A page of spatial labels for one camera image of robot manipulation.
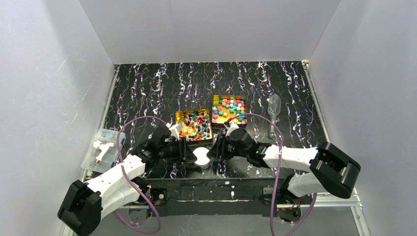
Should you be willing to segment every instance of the clear plastic container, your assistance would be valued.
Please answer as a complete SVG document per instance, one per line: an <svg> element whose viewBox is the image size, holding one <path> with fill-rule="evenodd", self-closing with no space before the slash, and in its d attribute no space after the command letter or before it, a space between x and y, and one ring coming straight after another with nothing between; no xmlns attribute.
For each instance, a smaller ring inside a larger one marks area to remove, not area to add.
<svg viewBox="0 0 417 236"><path fill-rule="evenodd" d="M117 129L99 129L95 135L94 141L99 140L103 144L115 143L115 147L108 150L103 156L103 159L99 163L96 163L95 158L98 157L101 151L93 148L91 144L91 147L89 148L89 154L84 158L84 161L81 164L81 168L104 173L115 166L118 163L118 152L116 148L116 137L118 132L119 131ZM123 146L125 139L125 133L121 133L119 139L120 147Z"/></svg>

